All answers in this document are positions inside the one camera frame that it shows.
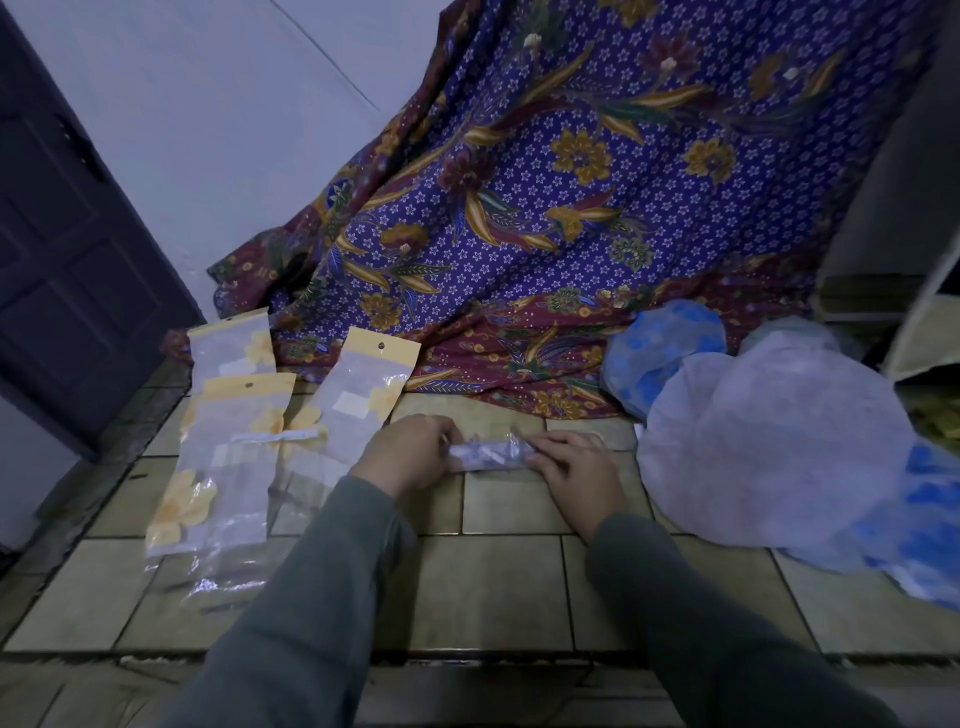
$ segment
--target person's left hand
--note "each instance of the person's left hand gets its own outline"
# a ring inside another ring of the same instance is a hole
[[[379,430],[350,474],[362,477],[396,500],[414,488],[433,485],[449,472],[447,452],[464,436],[449,417],[410,415]]]

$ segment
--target white label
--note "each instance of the white label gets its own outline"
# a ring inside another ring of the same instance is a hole
[[[246,376],[256,373],[256,365],[246,356],[220,365],[220,376]]]
[[[370,412],[370,400],[366,397],[355,395],[352,392],[342,392],[333,405],[333,408],[337,410],[337,412],[343,412],[345,415],[363,420],[367,417],[367,413]]]
[[[211,468],[223,468],[227,465],[255,463],[262,446],[257,443],[224,443],[213,449]]]

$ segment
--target hand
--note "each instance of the hand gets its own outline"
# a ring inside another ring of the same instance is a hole
[[[611,452],[592,432],[544,432],[527,442],[539,450],[527,467],[546,480],[570,527],[588,544],[612,513],[629,511]]]
[[[373,435],[350,474],[396,500],[413,488],[433,485],[448,473],[450,444],[463,441],[449,417],[410,415]]]

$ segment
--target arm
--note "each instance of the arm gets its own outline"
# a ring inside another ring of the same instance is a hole
[[[377,432],[161,728],[352,725],[384,577],[417,541],[394,502],[439,480],[462,440],[452,420],[427,415]]]
[[[591,435],[530,439],[528,461],[589,545],[587,573],[691,728],[900,725],[818,655],[697,573],[666,530],[630,512],[616,465]]]

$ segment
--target plastic bag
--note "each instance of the plastic bag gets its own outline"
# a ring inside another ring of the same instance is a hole
[[[187,331],[193,356],[192,394],[201,392],[204,382],[216,376],[276,371],[267,313],[268,309],[258,308]]]
[[[897,491],[915,439],[891,382],[775,331],[737,358],[686,358],[637,462],[663,513],[708,541],[814,546]]]
[[[196,420],[147,528],[148,557],[267,538],[268,489],[279,443],[236,442],[238,433],[278,434],[296,375],[209,379],[195,395]]]
[[[272,536],[299,535],[333,487],[390,416],[417,364],[420,344],[351,328],[340,359],[287,425],[316,427],[319,437],[284,442],[271,488]]]
[[[960,610],[960,458],[921,439],[896,497],[790,556],[832,571],[877,569],[911,596]]]
[[[607,346],[601,368],[604,389],[628,412],[646,417],[681,360],[696,352],[725,352],[723,322],[702,303],[677,299],[642,311]]]
[[[450,457],[455,460],[455,473],[469,471],[511,471],[526,468],[524,461],[537,451],[522,437],[511,432],[506,440],[482,443],[469,440],[450,446]]]

